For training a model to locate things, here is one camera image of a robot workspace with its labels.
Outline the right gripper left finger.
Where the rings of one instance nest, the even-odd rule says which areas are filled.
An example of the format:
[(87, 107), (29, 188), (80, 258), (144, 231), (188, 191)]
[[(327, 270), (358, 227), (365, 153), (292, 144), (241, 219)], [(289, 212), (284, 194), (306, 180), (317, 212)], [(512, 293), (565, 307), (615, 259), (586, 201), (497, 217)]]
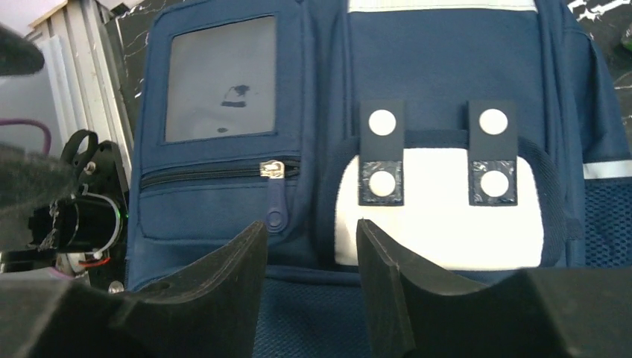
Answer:
[(137, 292), (63, 280), (1, 282), (3, 357), (251, 357), (268, 255), (254, 222)]

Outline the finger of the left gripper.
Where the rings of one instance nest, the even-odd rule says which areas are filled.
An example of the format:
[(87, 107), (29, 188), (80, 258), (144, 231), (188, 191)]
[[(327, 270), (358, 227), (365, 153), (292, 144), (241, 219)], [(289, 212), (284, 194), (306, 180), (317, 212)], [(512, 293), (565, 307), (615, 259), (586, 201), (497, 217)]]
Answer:
[(1, 25), (1, 76), (33, 75), (43, 69), (45, 58), (31, 41)]

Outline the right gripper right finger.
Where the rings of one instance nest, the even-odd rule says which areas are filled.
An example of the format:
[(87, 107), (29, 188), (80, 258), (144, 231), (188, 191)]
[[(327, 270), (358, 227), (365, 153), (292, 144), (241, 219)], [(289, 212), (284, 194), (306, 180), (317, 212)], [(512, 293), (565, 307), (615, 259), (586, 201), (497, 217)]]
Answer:
[(487, 286), (356, 230), (374, 357), (629, 357), (629, 268), (529, 268)]

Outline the navy blue student backpack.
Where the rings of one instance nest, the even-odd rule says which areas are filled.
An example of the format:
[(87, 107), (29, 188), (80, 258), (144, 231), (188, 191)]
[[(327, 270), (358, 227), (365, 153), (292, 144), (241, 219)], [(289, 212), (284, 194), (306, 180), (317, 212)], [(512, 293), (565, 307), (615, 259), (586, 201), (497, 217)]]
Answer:
[(564, 1), (186, 1), (148, 32), (127, 285), (254, 222), (251, 357), (374, 357), (356, 230), (492, 286), (631, 270), (631, 153)]

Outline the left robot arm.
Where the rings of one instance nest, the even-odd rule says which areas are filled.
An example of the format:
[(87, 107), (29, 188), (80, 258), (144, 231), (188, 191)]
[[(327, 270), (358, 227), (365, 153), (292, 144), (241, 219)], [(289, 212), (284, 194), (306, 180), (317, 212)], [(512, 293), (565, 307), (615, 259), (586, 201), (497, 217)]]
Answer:
[(30, 212), (32, 237), (22, 250), (1, 250), (1, 272), (46, 269), (72, 280), (108, 264), (127, 223), (118, 146), (80, 129), (50, 157), (47, 125), (35, 119), (2, 119), (1, 125), (35, 127), (43, 137), (40, 153), (1, 144), (1, 214)]

